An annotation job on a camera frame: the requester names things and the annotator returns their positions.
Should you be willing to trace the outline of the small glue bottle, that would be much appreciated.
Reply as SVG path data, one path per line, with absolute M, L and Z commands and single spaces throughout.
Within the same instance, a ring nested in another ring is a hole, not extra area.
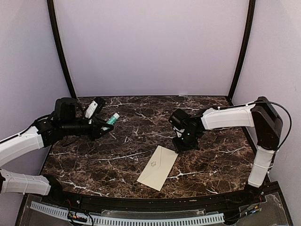
M 105 125 L 106 127 L 102 127 L 103 131 L 107 130 L 113 130 L 114 129 L 114 123 L 119 119 L 120 115 L 118 113 L 114 113 L 113 116 L 111 116 L 108 121 L 106 121 Z

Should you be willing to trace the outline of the cream envelope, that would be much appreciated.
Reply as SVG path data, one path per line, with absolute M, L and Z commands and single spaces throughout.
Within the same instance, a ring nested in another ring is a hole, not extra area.
M 175 151 L 158 146 L 137 182 L 161 191 L 177 157 L 178 154 Z

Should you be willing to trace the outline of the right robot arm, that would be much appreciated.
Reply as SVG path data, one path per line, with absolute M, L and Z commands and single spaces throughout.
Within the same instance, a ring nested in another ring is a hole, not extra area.
M 257 188 L 263 185 L 277 152 L 288 138 L 281 138 L 283 120 L 276 106 L 287 111 L 264 96 L 246 104 L 200 109 L 194 114 L 176 109 L 168 120 L 175 132 L 175 152 L 199 150 L 198 139 L 208 130 L 241 127 L 255 154 L 247 181 L 249 187 L 240 193 L 242 203 L 250 204 L 258 197 Z

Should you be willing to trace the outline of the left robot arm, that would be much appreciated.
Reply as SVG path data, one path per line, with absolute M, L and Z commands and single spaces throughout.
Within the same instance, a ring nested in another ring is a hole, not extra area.
M 119 118 L 115 113 L 108 121 L 98 118 L 105 100 L 96 97 L 83 109 L 70 97 L 57 99 L 51 114 L 36 119 L 27 129 L 0 142 L 0 164 L 6 163 L 31 151 L 54 145 L 69 136 L 87 136 L 91 141 L 101 138 L 114 129 Z M 52 175 L 26 175 L 0 170 L 0 192 L 39 194 L 48 196 L 56 205 L 66 202 L 62 185 Z

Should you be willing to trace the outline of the black front rail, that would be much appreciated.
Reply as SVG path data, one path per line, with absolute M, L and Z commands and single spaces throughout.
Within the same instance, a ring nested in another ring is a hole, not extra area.
M 243 205 L 251 203 L 251 196 L 244 190 L 234 191 L 224 194 L 214 194 L 208 196 L 198 196 L 191 198 L 173 199 L 125 199 L 110 198 L 93 195 L 76 194 L 62 192 L 63 199 L 51 200 L 47 196 L 29 195 L 37 201 L 62 207 L 72 207 L 89 212 L 101 212 L 102 210 L 121 211 L 159 211 L 159 210 L 230 210 L 237 209 Z

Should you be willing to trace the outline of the black corner frame post left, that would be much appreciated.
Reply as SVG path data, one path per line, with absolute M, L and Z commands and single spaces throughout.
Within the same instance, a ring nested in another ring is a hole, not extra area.
M 47 7 L 48 7 L 48 14 L 49 14 L 49 19 L 50 19 L 50 24 L 52 28 L 52 33 L 55 41 L 55 47 L 57 51 L 57 55 L 59 58 L 59 62 L 61 65 L 61 69 L 63 72 L 64 80 L 67 85 L 69 94 L 72 98 L 77 99 L 77 95 L 75 92 L 74 85 L 71 80 L 70 72 L 68 69 L 67 61 L 65 58 L 64 50 L 63 50 L 63 45 L 60 37 L 60 32 L 59 32 L 59 26 L 56 18 L 56 13 L 55 13 L 55 1 L 54 0 L 47 0 Z

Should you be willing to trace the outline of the black corner frame post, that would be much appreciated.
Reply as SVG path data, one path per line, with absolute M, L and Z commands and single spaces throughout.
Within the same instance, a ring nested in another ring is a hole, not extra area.
M 63 45 L 60 37 L 60 32 L 59 32 L 59 26 L 56 18 L 56 13 L 55 13 L 55 1 L 54 0 L 47 0 L 47 7 L 48 7 L 48 14 L 49 14 L 49 19 L 50 19 L 50 24 L 52 28 L 52 33 L 55 41 L 55 47 L 57 51 L 57 55 L 59 58 L 59 62 L 61 65 L 61 69 L 63 72 L 64 80 L 67 85 L 69 94 L 72 98 L 77 99 L 77 95 L 75 92 L 74 85 L 71 80 L 70 72 L 68 69 L 67 61 L 65 58 L 64 50 L 63 50 Z
M 233 75 L 233 79 L 231 82 L 231 86 L 227 95 L 227 99 L 229 102 L 232 102 L 232 99 L 234 97 L 238 81 L 242 72 L 246 52 L 247 52 L 247 47 L 250 39 L 250 34 L 251 34 L 251 29 L 252 29 L 252 24 L 253 24 L 253 17 L 254 17 L 254 12 L 255 12 L 255 4 L 256 0 L 249 0 L 248 4 L 248 11 L 247 11 L 247 16 L 246 16 L 246 24 L 245 24 L 245 29 L 244 29 L 244 34 L 243 34 L 243 39 L 241 43 L 241 48 L 240 52 L 238 55 L 238 61 L 237 65 L 235 68 L 235 72 Z

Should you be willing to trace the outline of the black corner frame post right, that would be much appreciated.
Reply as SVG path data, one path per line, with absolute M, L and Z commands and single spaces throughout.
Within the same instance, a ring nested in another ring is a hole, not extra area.
M 231 82 L 231 86 L 227 95 L 227 99 L 229 102 L 232 102 L 232 99 L 234 97 L 238 81 L 242 72 L 246 52 L 247 52 L 247 47 L 250 39 L 250 34 L 251 34 L 251 29 L 252 29 L 252 24 L 253 24 L 253 17 L 254 17 L 254 12 L 255 12 L 255 4 L 256 0 L 249 0 L 248 4 L 248 11 L 247 11 L 247 16 L 246 16 L 246 24 L 245 24 L 245 29 L 244 29 L 244 34 L 243 34 L 243 39 L 241 43 L 241 48 L 240 52 L 238 55 L 238 61 L 237 65 L 235 68 L 235 72 L 233 75 L 233 79 Z

